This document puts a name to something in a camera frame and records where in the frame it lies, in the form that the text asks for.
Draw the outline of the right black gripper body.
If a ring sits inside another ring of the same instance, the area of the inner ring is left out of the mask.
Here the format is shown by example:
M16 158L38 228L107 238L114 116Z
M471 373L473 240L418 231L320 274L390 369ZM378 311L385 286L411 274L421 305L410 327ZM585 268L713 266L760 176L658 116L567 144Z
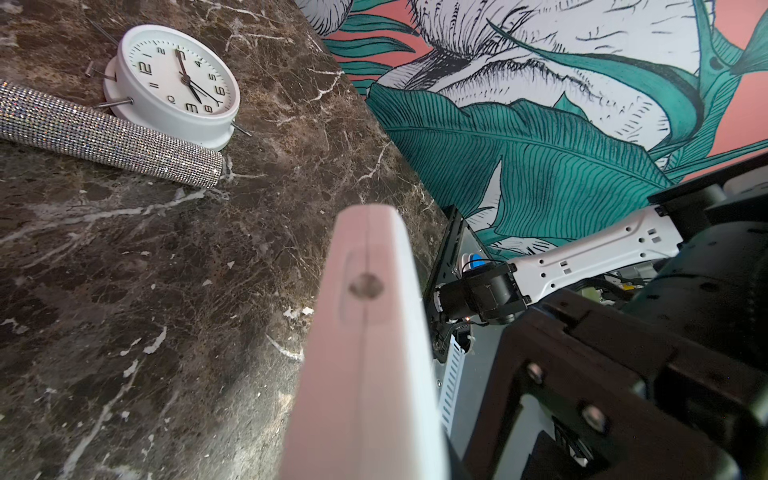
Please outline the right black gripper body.
M568 466L556 443L534 456L574 479L763 479L767 376L660 327L570 291L507 325L464 454L493 477L532 396L593 454Z

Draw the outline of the white remote control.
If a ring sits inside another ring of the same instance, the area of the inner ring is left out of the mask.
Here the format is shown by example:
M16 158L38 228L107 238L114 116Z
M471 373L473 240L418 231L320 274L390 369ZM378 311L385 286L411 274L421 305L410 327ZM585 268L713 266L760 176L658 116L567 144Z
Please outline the white remote control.
M450 475L421 287L391 206L356 205L336 218L279 475Z

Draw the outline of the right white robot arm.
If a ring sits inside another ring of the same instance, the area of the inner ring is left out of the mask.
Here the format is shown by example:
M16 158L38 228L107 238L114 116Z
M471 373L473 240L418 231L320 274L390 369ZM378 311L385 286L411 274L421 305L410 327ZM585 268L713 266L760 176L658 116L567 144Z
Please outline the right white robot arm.
M767 475L767 158L654 194L542 254L461 257L451 217L425 295L434 357L456 332L500 341L452 479L491 479L533 398L520 479Z

